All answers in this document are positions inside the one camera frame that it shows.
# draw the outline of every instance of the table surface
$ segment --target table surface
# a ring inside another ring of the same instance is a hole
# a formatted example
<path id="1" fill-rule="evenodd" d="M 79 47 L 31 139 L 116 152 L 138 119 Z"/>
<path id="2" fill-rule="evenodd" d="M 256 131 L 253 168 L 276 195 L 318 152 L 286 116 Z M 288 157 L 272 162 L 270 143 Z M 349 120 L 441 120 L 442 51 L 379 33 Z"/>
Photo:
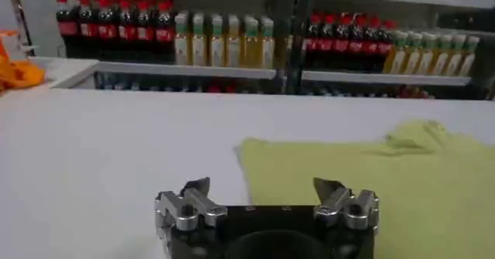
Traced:
<path id="1" fill-rule="evenodd" d="M 90 66 L 45 64 L 54 79 Z M 9 93 L 0 97 L 0 257 L 164 258 L 156 193 L 209 176 L 213 200 L 249 203 L 234 153 L 245 138 L 373 141 L 422 118 L 495 144 L 494 115 L 495 103 L 483 101 L 48 86 Z"/>

